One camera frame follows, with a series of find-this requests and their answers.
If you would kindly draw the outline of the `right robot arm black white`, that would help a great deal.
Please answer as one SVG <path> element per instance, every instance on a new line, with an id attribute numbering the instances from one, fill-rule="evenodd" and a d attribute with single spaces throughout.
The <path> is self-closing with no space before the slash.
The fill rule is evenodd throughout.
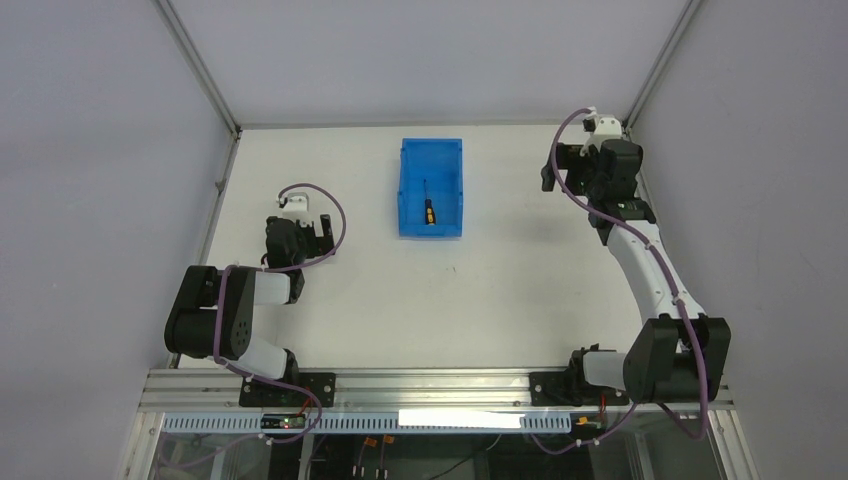
<path id="1" fill-rule="evenodd" d="M 574 351 L 571 387 L 581 396 L 615 389 L 636 403 L 709 404 L 718 394 L 730 327 L 709 316 L 676 273 L 654 212 L 636 195 L 642 160 L 642 147 L 627 140 L 605 140 L 586 151 L 557 142 L 541 170 L 544 191 L 561 187 L 587 212 L 643 321 L 625 353 L 598 346 Z"/>

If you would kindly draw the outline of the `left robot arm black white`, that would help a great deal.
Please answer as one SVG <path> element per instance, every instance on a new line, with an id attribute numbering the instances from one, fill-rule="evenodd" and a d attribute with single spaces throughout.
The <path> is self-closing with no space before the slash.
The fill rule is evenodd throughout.
<path id="1" fill-rule="evenodd" d="M 333 252 L 331 216 L 266 220 L 265 270 L 210 265 L 187 268 L 164 330 L 166 349 L 229 365 L 248 377 L 301 383 L 296 356 L 253 334 L 257 306 L 292 305 L 304 287 L 303 266 Z"/>

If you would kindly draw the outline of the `yellow black screwdriver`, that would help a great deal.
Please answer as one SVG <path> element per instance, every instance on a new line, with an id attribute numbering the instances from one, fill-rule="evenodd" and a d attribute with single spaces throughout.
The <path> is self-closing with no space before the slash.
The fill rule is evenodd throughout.
<path id="1" fill-rule="evenodd" d="M 436 224 L 436 216 L 435 210 L 433 206 L 432 199 L 429 195 L 428 183 L 427 180 L 423 180 L 423 190 L 424 190 L 424 209 L 425 209 L 425 224 L 435 225 Z"/>

